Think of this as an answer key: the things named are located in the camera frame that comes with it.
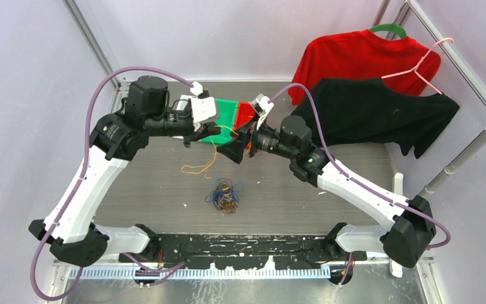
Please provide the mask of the red plastic bin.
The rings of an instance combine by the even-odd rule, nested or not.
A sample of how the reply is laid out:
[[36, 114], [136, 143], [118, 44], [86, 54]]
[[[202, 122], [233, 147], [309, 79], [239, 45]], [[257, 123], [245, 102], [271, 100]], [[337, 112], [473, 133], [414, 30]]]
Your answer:
[[254, 108], [249, 102], [239, 101], [237, 112], [234, 120], [233, 130], [240, 128], [248, 123], [256, 114]]

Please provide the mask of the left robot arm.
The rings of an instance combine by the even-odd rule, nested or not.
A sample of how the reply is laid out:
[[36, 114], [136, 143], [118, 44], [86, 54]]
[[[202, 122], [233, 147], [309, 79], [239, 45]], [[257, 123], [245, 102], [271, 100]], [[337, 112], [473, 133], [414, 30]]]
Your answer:
[[121, 108], [100, 118], [87, 138], [87, 155], [65, 195], [30, 232], [65, 263], [88, 267], [106, 255], [150, 262], [159, 255], [155, 232], [143, 224], [105, 227], [96, 211], [117, 176], [151, 137], [182, 137], [184, 145], [220, 133], [218, 105], [195, 83], [191, 97], [170, 101], [166, 80], [142, 76], [132, 82]]

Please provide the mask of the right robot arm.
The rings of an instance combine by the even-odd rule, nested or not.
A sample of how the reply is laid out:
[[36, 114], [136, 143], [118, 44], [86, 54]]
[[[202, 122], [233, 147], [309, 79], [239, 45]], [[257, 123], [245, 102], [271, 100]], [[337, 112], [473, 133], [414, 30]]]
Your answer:
[[257, 150], [290, 161], [289, 169], [302, 182], [335, 194], [373, 218], [377, 224], [355, 226], [338, 223], [326, 243], [328, 256], [341, 260], [353, 251], [385, 253], [403, 267], [413, 268], [436, 235], [432, 209], [421, 196], [412, 199], [390, 192], [349, 170], [313, 144], [312, 131], [303, 118], [285, 117], [279, 129], [258, 119], [236, 130], [236, 137], [217, 147], [217, 152], [240, 164], [245, 149]]

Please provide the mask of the green plastic bin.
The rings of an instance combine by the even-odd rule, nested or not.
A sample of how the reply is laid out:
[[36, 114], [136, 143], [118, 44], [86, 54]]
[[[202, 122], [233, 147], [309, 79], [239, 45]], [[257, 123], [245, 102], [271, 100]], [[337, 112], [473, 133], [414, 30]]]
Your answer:
[[231, 129], [234, 127], [239, 102], [229, 99], [218, 98], [216, 98], [215, 101], [218, 105], [218, 113], [220, 114], [219, 118], [215, 121], [215, 123], [221, 126], [221, 132], [218, 135], [209, 136], [201, 139], [201, 141], [204, 143], [215, 143], [217, 145], [222, 145], [232, 140], [230, 130], [224, 128], [224, 126]]

